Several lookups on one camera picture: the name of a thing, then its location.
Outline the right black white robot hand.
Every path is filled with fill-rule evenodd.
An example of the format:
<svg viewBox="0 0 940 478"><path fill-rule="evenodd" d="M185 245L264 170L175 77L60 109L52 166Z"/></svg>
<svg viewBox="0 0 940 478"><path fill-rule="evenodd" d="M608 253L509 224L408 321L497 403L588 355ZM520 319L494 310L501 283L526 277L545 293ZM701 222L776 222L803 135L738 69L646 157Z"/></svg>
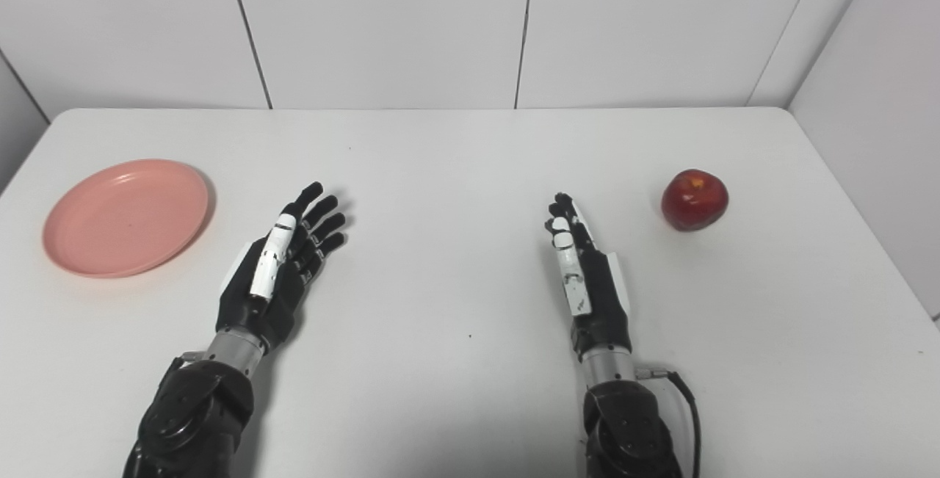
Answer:
<svg viewBox="0 0 940 478"><path fill-rule="evenodd" d="M571 343L577 360L597 348L631 353L629 301L617 255L599 250L571 195L555 194L549 213L545 229L573 317Z"/></svg>

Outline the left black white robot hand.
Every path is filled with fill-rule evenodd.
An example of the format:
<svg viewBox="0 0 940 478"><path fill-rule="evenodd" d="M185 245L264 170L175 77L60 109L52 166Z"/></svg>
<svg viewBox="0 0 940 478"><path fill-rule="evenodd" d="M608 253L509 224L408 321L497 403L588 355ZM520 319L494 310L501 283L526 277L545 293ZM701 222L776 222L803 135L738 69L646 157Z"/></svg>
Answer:
<svg viewBox="0 0 940 478"><path fill-rule="evenodd" d="M236 261L220 295L218 332L246 331L266 353L285 343L309 284L346 242L347 218L338 207L338 197L326 195L319 181L286 204Z"/></svg>

